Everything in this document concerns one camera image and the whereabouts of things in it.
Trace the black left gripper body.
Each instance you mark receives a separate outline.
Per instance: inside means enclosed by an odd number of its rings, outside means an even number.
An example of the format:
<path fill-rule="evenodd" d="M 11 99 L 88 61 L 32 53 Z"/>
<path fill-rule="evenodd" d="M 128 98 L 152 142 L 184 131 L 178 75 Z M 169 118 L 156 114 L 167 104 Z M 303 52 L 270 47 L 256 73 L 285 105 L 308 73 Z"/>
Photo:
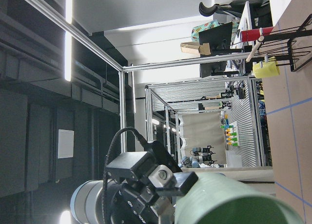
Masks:
<path fill-rule="evenodd" d="M 107 170 L 108 224 L 173 224 L 171 189 L 177 184 L 170 170 Z"/>

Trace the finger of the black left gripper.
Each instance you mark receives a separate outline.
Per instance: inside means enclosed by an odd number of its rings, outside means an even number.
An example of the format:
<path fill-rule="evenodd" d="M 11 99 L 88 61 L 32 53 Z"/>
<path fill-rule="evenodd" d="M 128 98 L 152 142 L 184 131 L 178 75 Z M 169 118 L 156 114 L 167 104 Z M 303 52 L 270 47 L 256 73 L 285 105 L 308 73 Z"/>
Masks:
<path fill-rule="evenodd" d="M 193 171 L 177 172 L 165 186 L 156 188 L 156 193 L 165 197 L 185 196 L 197 181 L 198 176 Z"/>

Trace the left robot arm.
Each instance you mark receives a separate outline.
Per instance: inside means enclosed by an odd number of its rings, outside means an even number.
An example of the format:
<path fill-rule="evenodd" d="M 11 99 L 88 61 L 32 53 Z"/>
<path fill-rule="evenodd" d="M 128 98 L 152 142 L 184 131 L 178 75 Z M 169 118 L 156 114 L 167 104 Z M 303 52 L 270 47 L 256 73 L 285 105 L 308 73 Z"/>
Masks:
<path fill-rule="evenodd" d="M 91 180 L 74 191 L 70 209 L 80 224 L 103 224 L 103 214 L 108 224 L 157 224 L 164 217 L 172 224 L 175 198 L 185 196 L 197 181 L 193 171 L 174 173 L 165 187 L 130 180 L 118 184 L 110 179 L 103 197 L 103 181 Z"/>

